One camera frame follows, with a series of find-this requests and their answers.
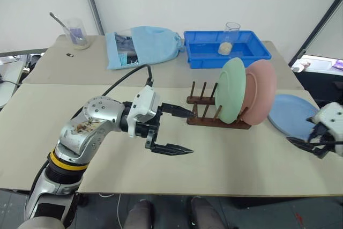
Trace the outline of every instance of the glass cup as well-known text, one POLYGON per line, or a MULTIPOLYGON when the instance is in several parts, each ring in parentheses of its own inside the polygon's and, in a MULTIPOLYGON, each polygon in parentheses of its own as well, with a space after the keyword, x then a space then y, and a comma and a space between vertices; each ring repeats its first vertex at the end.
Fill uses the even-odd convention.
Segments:
POLYGON ((82 50, 91 45, 81 19, 70 18, 64 20, 63 23, 66 25, 66 28, 63 28, 65 36, 72 43, 74 49, 82 50))
POLYGON ((218 53, 228 56, 231 53, 233 44, 237 41, 241 25, 238 23, 226 23, 218 53))
POLYGON ((235 43, 238 39, 238 34, 240 31, 241 25, 237 23, 226 23, 225 29, 224 29, 224 37, 223 42, 229 42, 231 44, 235 43))

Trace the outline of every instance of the pink plate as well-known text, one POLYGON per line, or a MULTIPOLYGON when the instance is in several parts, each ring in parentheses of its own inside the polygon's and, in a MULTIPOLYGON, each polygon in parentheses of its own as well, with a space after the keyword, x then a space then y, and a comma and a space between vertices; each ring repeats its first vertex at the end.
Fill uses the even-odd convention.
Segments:
POLYGON ((277 90, 277 76, 273 65, 264 59, 249 65, 245 74, 247 84, 241 111, 248 111, 241 117, 250 125, 257 125, 265 120, 272 109, 277 90))

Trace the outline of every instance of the green plate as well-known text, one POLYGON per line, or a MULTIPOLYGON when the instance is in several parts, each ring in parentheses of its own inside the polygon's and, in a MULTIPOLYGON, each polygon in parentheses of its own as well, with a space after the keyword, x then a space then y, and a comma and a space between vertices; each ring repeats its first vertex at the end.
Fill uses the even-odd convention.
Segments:
POLYGON ((218 116, 224 123, 232 123, 240 113, 245 94, 245 68, 238 57, 229 60, 221 69, 215 106, 222 106, 218 116))

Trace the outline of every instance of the blue tray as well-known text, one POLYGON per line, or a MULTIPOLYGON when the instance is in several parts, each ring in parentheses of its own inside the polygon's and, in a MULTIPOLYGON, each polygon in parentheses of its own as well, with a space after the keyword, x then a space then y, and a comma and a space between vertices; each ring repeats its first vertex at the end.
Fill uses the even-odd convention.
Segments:
POLYGON ((244 66, 248 67, 254 61, 272 57, 252 31, 239 31, 238 40, 228 56, 218 54, 223 31, 186 31, 183 35, 192 69, 222 68, 234 57, 242 59, 244 66))

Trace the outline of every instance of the white table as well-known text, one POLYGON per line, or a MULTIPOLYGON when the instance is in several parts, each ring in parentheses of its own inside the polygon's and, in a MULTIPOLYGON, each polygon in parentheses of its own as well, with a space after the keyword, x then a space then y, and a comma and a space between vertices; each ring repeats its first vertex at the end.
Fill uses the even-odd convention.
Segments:
MULTIPOLYGON (((22 61, 0 65, 0 74, 3 80, 19 83, 24 63, 22 61)), ((0 108, 4 107, 12 97, 17 86, 13 83, 3 82, 0 84, 0 108)))
MULTIPOLYGON (((24 84, 0 112, 0 188, 30 188, 56 144, 62 126, 89 98, 107 86, 24 84)), ((130 101, 141 87, 118 87, 109 96, 130 101)), ((189 88, 156 88, 161 101, 185 103, 189 88)), ((307 99, 306 91, 279 90, 307 99)), ((158 144, 193 149, 163 156, 142 138, 111 132, 84 175, 81 192, 229 196, 342 195, 343 159, 323 160, 289 143, 268 121, 249 130, 197 127, 165 114, 158 144)))
MULTIPOLYGON (((74 50, 64 35, 59 36, 23 83, 109 85, 130 71, 107 70, 105 37, 92 36, 91 40, 92 45, 89 48, 74 50), (67 56, 67 53, 74 54, 74 57, 67 56)), ((274 44, 271 41, 263 41, 263 44, 272 55, 271 63, 277 72, 278 88, 303 90, 274 44)), ((196 87, 202 87, 204 81, 207 81, 208 87, 213 87, 220 69, 190 69, 184 52, 171 61, 153 65, 152 72, 155 87, 185 88, 190 87, 193 81, 196 82, 196 87)), ((146 78, 147 72, 142 69, 121 86, 142 86, 146 78)))

